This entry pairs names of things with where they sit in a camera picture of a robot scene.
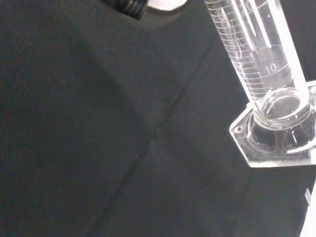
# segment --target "plastic base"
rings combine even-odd
[[[316,101],[316,81],[307,83]],[[284,167],[316,164],[316,108],[300,124],[269,130],[254,121],[250,104],[233,122],[230,133],[250,167]]]

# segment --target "number 10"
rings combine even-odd
[[[275,72],[277,70],[277,67],[274,63],[271,63],[270,66],[266,66],[266,71],[268,74],[271,74],[271,72]]]

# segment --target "black fabric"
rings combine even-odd
[[[35,4],[1,20],[1,234],[80,236],[150,133],[75,28]]]
[[[312,80],[316,6],[282,5]],[[246,164],[202,0],[150,30],[99,0],[0,8],[0,236],[299,236],[316,168]]]

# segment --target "black surface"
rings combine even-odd
[[[316,6],[282,4],[314,79]],[[97,0],[0,7],[1,235],[299,236],[316,169],[245,163],[228,127],[247,99],[203,1],[151,30]]]

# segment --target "glass graduated cylinder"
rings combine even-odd
[[[205,0],[255,118],[269,129],[308,116],[309,92],[279,0]]]

